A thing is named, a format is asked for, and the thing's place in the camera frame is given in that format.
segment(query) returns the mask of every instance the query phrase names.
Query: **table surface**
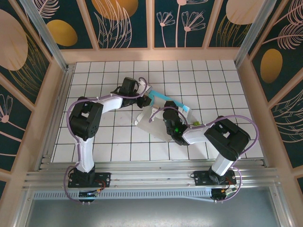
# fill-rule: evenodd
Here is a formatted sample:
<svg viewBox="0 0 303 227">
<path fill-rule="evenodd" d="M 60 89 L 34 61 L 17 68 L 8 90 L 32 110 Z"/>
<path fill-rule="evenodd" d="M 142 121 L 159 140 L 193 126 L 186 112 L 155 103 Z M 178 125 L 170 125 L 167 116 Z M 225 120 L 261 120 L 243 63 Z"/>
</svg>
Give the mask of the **table surface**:
<svg viewBox="0 0 303 227">
<path fill-rule="evenodd" d="M 233 60 L 78 62 L 52 162 L 78 159 L 74 140 L 66 126 L 66 111 L 71 103 L 80 96 L 108 95 L 125 77 L 136 80 L 144 77 L 155 91 L 193 109 L 193 115 L 201 123 L 208 123 L 219 115 L 238 114 L 251 118 Z M 95 162 L 216 159 L 218 151 L 208 142 L 179 146 L 142 131 L 134 125 L 141 111 L 133 105 L 102 115 L 94 139 Z M 256 137 L 253 125 L 239 118 L 231 120 L 250 135 L 250 145 Z M 241 158 L 263 158 L 259 142 Z"/>
</svg>

